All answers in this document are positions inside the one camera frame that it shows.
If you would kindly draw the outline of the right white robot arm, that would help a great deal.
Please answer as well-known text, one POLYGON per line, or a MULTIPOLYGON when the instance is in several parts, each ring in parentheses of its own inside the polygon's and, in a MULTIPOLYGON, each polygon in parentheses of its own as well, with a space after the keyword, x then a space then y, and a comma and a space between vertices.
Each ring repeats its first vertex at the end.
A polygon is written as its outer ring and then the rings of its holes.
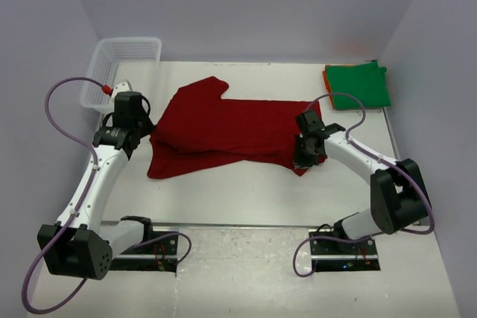
POLYGON ((423 218, 433 227, 432 207, 420 168, 411 159, 399 161, 371 150, 339 124, 325 125, 309 110, 295 121, 294 166, 308 169, 322 158, 334 159, 361 177, 370 186, 370 208, 352 214, 337 223, 332 235, 337 251, 351 252, 359 239, 374 235, 410 232, 408 226, 423 218))

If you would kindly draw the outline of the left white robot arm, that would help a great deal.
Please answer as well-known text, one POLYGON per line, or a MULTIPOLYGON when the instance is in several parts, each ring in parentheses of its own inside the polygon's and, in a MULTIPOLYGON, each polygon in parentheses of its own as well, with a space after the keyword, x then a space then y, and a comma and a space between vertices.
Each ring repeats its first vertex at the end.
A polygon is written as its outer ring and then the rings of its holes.
POLYGON ((119 174, 142 138, 154 131, 148 100, 139 92, 114 97, 113 122, 102 125, 89 143, 92 155, 73 198, 53 225, 37 234, 48 271, 56 276, 101 280, 113 259, 134 248, 146 253, 154 247, 151 220, 125 216, 101 229, 103 213, 119 174))

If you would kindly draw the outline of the red t shirt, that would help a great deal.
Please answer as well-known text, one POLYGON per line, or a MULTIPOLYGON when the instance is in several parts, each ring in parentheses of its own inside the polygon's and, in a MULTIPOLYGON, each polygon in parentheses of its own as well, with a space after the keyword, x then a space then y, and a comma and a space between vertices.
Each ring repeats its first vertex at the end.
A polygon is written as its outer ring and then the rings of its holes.
POLYGON ((224 99, 227 82, 216 77, 177 90, 151 134, 151 179, 168 179, 240 161, 293 163, 296 116, 305 101, 224 99))

